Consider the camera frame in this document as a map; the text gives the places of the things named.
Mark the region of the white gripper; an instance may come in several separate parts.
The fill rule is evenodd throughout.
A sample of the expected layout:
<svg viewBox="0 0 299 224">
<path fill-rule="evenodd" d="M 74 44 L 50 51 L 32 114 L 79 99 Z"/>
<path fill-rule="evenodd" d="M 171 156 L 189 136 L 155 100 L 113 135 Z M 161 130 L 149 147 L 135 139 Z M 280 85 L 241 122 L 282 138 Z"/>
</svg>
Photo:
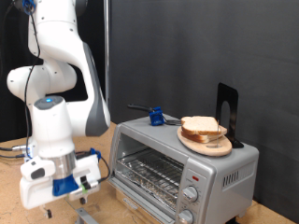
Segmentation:
<svg viewBox="0 0 299 224">
<path fill-rule="evenodd" d="M 100 189 L 101 178 L 96 155 L 77 160 L 74 153 L 43 160 L 36 156 L 21 166 L 21 203 L 32 209 L 67 197 L 70 201 L 79 199 L 87 203 L 87 197 Z M 52 218 L 52 212 L 45 210 L 44 216 Z"/>
</svg>

